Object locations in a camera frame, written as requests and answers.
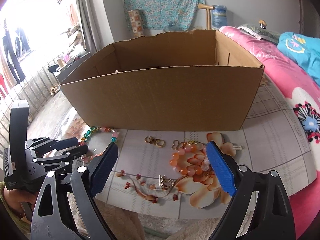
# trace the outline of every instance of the human hand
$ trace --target human hand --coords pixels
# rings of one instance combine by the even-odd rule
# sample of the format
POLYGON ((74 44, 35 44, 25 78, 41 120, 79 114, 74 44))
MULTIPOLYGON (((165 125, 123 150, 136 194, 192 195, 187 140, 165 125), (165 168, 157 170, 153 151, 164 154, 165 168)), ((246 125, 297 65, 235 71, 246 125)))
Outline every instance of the human hand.
POLYGON ((3 197, 11 211, 19 218, 23 218, 24 210, 21 206, 21 202, 28 202, 31 204, 31 210, 34 210, 38 193, 32 194, 25 190, 13 189, 7 190, 4 188, 3 197))

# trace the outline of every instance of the metal screw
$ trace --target metal screw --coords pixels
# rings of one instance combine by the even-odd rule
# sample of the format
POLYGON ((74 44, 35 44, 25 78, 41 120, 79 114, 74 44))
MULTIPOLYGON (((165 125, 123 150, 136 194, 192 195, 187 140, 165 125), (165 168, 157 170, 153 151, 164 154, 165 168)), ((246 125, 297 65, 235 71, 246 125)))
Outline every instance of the metal screw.
POLYGON ((246 172, 248 170, 248 168, 244 165, 240 165, 239 166, 239 171, 242 171, 242 172, 246 172))
POLYGON ((274 177, 278 176, 278 172, 276 172, 276 171, 271 171, 271 176, 274 176, 274 177))
POLYGON ((83 173, 83 172, 85 172, 87 170, 87 168, 85 167, 85 166, 80 166, 78 169, 77 169, 77 171, 79 172, 79 173, 83 173))
POLYGON ((55 175, 55 171, 49 171, 47 174, 49 178, 53 177, 54 175, 55 175))

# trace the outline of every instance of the patterned box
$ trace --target patterned box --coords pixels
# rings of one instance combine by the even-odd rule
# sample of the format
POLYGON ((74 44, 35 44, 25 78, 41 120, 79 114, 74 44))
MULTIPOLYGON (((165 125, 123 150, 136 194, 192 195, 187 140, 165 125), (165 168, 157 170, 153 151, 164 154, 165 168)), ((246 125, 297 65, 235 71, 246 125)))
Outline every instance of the patterned box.
POLYGON ((143 36, 143 27, 141 23, 141 17, 139 10, 132 10, 128 12, 130 21, 131 21, 131 27, 133 30, 133 35, 135 37, 143 36))

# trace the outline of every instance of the blue floral cloth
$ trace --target blue floral cloth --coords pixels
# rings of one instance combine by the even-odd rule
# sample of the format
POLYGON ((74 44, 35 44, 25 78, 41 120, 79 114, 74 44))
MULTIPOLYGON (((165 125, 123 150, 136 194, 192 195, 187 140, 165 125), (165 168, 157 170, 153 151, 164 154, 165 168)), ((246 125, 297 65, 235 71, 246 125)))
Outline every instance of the blue floral cloth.
POLYGON ((124 0, 124 10, 130 30, 128 11, 138 9, 146 29, 186 31, 199 3, 205 0, 124 0))

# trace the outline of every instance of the sleeve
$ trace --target sleeve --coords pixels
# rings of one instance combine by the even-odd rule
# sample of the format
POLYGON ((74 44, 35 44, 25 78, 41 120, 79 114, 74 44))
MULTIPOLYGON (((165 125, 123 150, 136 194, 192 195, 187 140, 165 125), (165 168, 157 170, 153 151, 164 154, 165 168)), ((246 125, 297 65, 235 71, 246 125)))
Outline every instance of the sleeve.
POLYGON ((30 228, 31 226, 22 221, 18 216, 16 216, 11 210, 10 208, 8 207, 7 203, 5 202, 4 200, 4 197, 3 197, 3 190, 4 190, 4 187, 5 187, 5 183, 3 181, 0 182, 0 200, 1 202, 3 203, 5 209, 7 210, 8 214, 10 215, 10 217, 12 218, 12 220, 14 221, 14 223, 17 225, 17 227, 21 230, 21 232, 25 235, 28 235, 30 234, 30 228))

